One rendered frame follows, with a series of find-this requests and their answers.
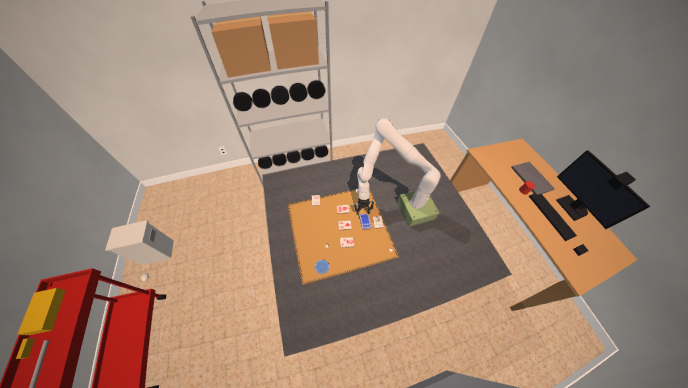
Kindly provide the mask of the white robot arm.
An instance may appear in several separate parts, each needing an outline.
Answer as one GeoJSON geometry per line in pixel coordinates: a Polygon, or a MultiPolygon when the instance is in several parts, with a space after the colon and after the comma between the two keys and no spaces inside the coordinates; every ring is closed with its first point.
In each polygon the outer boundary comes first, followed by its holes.
{"type": "Polygon", "coordinates": [[[382,118],[377,122],[374,138],[363,161],[364,167],[358,169],[359,189],[356,189],[356,193],[358,193],[359,199],[366,200],[370,197],[368,181],[372,176],[374,164],[384,141],[383,137],[406,162],[420,167],[424,173],[427,171],[410,201],[411,206],[415,209],[424,207],[428,197],[440,180],[440,172],[409,141],[402,137],[393,127],[390,120],[386,118],[382,118]]]}

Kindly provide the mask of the blue round disc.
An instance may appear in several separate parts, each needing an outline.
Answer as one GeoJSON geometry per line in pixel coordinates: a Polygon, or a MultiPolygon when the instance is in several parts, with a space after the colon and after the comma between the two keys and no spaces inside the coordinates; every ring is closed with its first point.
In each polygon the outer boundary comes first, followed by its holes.
{"type": "Polygon", "coordinates": [[[324,273],[326,273],[326,272],[329,270],[329,263],[328,263],[326,260],[319,260],[319,261],[315,264],[315,270],[316,270],[319,274],[324,274],[324,273]]]}

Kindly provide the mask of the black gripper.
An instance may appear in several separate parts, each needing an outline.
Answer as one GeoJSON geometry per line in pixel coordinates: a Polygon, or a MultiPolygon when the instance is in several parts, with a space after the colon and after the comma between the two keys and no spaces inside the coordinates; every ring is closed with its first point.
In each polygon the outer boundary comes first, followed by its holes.
{"type": "Polygon", "coordinates": [[[366,200],[359,199],[359,197],[358,197],[358,203],[354,203],[355,211],[357,211],[357,214],[359,216],[360,216],[360,210],[362,208],[366,208],[366,207],[368,208],[368,215],[370,214],[370,210],[373,209],[374,202],[373,202],[373,200],[372,201],[369,201],[369,200],[370,200],[370,197],[369,197],[369,199],[366,199],[366,200]],[[369,207],[370,203],[371,203],[371,207],[369,207]],[[357,209],[357,205],[359,205],[358,209],[357,209]]]}

